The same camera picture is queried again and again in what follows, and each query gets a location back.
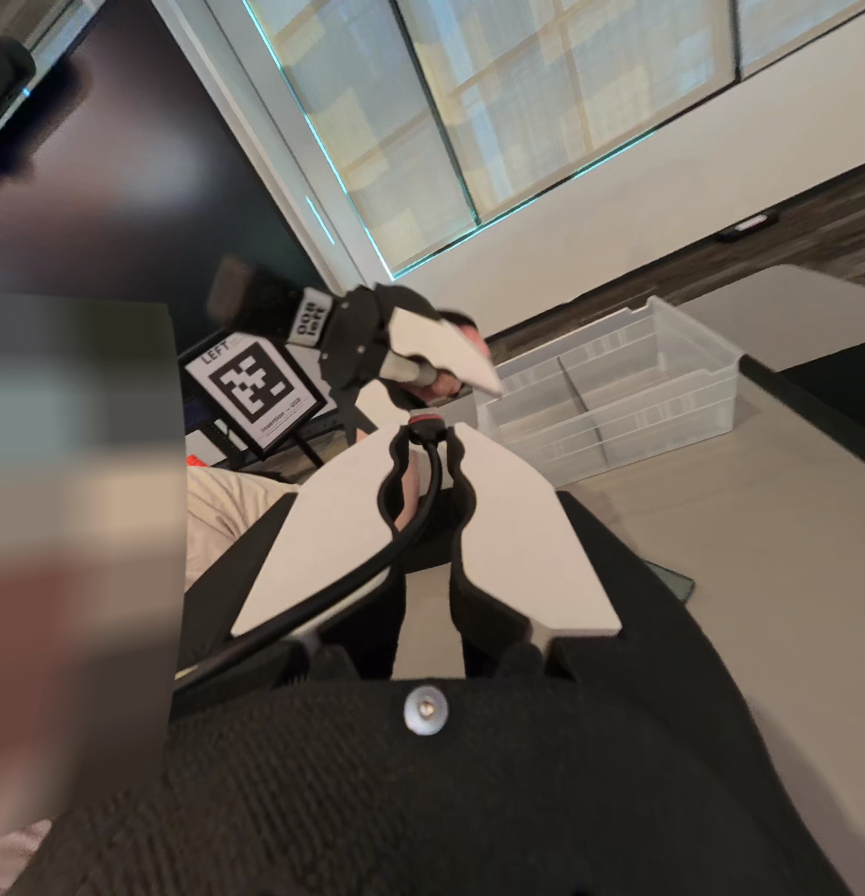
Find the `small black floor device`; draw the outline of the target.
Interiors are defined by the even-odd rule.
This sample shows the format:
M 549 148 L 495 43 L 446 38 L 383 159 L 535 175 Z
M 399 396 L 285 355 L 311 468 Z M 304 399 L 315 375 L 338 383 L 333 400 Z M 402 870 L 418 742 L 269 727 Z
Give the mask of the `small black floor device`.
M 778 209 L 766 209 L 749 218 L 744 218 L 728 228 L 720 230 L 715 240 L 720 244 L 732 244 L 773 227 L 780 219 Z

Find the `person's left hand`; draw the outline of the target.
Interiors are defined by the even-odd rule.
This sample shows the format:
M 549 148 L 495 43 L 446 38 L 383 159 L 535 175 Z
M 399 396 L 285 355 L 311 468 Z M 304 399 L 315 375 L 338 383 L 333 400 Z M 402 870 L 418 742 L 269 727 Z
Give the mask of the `person's left hand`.
M 491 350 L 475 324 L 458 315 L 444 319 L 439 329 L 441 335 L 427 358 L 439 378 L 427 387 L 426 401 L 452 399 L 465 387 L 498 395 L 501 387 Z

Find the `clear plastic bin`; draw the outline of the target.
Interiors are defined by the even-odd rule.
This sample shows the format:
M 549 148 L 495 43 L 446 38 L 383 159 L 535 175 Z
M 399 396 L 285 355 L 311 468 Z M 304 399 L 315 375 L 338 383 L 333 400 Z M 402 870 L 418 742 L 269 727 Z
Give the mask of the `clear plastic bin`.
M 659 297 L 548 342 L 474 392 L 478 429 L 567 487 L 732 430 L 742 349 Z

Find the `glass window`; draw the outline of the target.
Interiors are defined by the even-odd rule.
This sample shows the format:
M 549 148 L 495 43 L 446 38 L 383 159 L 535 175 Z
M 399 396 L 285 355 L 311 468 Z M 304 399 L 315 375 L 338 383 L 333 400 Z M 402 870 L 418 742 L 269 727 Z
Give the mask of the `glass window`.
M 387 274 L 865 10 L 838 1 L 251 1 Z

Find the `white marker placard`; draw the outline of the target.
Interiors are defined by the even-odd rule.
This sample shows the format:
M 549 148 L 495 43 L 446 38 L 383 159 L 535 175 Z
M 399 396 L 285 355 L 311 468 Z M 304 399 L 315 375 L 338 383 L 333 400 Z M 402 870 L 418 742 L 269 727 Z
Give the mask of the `white marker placard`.
M 182 379 L 259 459 L 280 451 L 327 400 L 284 346 L 220 331 L 180 354 Z

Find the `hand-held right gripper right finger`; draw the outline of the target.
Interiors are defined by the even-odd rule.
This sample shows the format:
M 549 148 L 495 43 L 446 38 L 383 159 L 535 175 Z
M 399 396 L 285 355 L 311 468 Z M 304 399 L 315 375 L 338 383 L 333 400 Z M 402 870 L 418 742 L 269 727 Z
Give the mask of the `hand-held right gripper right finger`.
M 450 612 L 465 639 L 613 637 L 621 621 L 548 482 L 468 424 L 448 433 Z

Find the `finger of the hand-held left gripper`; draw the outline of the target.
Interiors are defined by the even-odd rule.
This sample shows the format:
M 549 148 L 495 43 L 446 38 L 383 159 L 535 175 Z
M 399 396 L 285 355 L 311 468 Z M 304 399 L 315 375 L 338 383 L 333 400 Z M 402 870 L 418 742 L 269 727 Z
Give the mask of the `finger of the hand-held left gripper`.
M 489 394 L 503 393 L 491 359 L 458 325 L 395 308 L 390 318 L 390 380 L 427 387 L 441 373 Z
M 357 429 L 381 429 L 389 425 L 403 427 L 410 422 L 409 409 L 399 407 L 382 382 L 370 382 L 357 393 L 354 402 Z

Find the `black screen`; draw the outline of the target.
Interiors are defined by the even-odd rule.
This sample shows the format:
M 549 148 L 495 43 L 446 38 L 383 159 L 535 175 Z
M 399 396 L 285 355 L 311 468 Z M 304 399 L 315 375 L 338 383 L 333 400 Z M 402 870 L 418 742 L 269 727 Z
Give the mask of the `black screen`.
M 0 130 L 0 295 L 167 305 L 214 331 L 234 254 L 324 288 L 151 2 L 108 2 Z

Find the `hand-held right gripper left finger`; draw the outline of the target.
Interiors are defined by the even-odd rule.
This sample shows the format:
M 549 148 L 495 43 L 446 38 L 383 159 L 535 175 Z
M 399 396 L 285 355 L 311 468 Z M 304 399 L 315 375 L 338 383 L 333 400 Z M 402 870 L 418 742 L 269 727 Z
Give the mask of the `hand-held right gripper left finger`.
M 405 525 L 409 440 L 390 423 L 300 488 L 234 621 L 245 635 L 328 588 L 391 543 Z

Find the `person's beige trouser leg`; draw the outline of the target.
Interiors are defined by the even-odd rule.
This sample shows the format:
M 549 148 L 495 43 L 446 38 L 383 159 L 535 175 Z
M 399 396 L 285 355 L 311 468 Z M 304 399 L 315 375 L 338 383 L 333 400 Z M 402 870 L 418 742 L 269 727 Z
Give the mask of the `person's beige trouser leg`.
M 184 588 L 191 588 L 277 501 L 299 490 L 266 476 L 190 466 Z

